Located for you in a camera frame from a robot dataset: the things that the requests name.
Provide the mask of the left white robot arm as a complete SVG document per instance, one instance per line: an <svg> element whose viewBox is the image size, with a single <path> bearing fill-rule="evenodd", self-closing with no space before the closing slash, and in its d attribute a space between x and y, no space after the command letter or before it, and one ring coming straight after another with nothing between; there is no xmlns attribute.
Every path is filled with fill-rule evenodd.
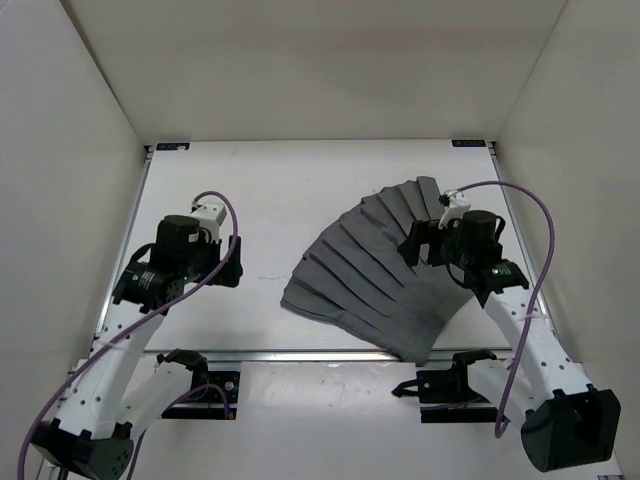
<svg viewBox="0 0 640 480"><path fill-rule="evenodd" d="M49 462L86 479L130 478L144 433L176 403L218 402L224 418L233 417L227 393L209 378L205 357L192 350L158 355L157 371L126 391L149 340L188 285L238 286L241 239L231 234L228 249L221 249L226 215L218 204L167 215L154 241L131 255L112 301L138 307L146 321L104 322L100 348L80 366L57 413L31 436Z"/></svg>

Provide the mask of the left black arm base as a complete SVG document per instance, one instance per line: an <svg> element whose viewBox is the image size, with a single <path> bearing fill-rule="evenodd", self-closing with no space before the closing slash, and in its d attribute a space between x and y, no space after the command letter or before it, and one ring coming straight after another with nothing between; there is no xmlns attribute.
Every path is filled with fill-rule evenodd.
<svg viewBox="0 0 640 480"><path fill-rule="evenodd" d="M208 378L184 400L169 407L162 419L233 421L237 417L241 372L227 367L210 370Z"/></svg>

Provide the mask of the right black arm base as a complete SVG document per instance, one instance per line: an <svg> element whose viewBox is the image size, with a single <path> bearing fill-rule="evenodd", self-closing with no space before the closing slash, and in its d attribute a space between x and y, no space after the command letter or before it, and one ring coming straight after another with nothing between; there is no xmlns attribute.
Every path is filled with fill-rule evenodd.
<svg viewBox="0 0 640 480"><path fill-rule="evenodd" d="M418 400L422 424L494 423L497 408L462 381L459 367L420 369L398 384L396 398Z"/></svg>

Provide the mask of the grey pleated skirt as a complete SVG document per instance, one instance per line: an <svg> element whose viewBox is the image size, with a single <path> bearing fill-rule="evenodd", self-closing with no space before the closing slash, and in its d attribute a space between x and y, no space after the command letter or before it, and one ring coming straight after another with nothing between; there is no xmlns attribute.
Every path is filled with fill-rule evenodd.
<svg viewBox="0 0 640 480"><path fill-rule="evenodd" d="M419 176L362 198L304 252L282 307L424 363L447 324L473 303L444 268L427 264L427 247L414 266L397 251L415 221L442 216L439 195L434 178Z"/></svg>

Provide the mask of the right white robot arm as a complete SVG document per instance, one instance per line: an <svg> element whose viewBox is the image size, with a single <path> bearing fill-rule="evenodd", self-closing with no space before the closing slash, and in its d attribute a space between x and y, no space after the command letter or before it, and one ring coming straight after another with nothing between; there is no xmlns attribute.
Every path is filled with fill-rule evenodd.
<svg viewBox="0 0 640 480"><path fill-rule="evenodd" d="M509 364L488 349L454 355L437 382L417 377L421 397L443 390L469 402L478 397L500 409L520 431L531 464L540 472L604 462L612 457L621 404L573 363L552 330L537 318L535 298L521 269L503 256L502 217L483 210L440 224L416 221L398 251L415 265L421 248L432 267L457 267L459 286L471 291L514 347Z"/></svg>

